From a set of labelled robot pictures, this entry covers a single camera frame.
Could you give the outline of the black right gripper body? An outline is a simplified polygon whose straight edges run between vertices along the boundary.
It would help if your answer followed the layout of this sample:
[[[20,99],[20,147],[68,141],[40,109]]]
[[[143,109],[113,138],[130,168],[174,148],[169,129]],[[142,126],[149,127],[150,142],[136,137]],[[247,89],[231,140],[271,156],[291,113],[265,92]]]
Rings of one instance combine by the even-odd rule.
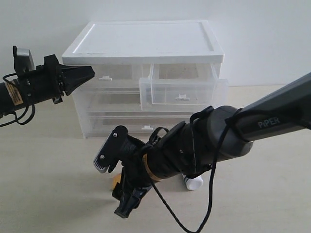
[[[164,177],[152,171],[152,165],[148,162],[154,152],[154,141],[145,143],[130,135],[126,137],[121,151],[123,156],[121,186],[124,192],[145,194],[152,187],[152,183],[164,180]]]

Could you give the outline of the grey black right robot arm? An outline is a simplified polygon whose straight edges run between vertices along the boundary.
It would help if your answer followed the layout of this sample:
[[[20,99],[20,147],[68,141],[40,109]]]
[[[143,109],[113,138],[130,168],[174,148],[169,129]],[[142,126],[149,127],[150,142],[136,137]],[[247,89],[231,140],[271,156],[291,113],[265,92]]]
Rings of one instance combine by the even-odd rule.
[[[307,74],[243,108],[208,107],[181,122],[162,138],[143,143],[124,126],[118,159],[121,182],[113,191],[115,213],[129,217],[151,185],[183,174],[189,178],[215,169],[216,163],[246,155],[253,142],[311,127],[311,76]]]

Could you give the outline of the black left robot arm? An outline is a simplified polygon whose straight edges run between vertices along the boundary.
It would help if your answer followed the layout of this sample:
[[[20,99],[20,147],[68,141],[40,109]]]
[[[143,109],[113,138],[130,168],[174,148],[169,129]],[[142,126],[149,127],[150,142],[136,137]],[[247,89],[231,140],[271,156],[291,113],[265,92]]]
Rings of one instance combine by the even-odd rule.
[[[47,100],[59,104],[64,95],[69,96],[94,77],[91,66],[62,65],[56,55],[46,56],[43,65],[0,84],[0,113],[5,115]]]

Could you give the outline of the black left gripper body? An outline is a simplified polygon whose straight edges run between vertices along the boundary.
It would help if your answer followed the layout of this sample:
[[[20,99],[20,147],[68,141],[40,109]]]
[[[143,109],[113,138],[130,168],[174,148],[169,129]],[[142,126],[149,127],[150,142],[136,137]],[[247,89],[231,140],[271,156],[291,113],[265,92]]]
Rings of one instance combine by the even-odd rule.
[[[17,76],[17,104],[37,104],[46,100],[59,104],[63,101],[64,89],[61,83],[64,75],[55,55],[44,57],[43,65]]]

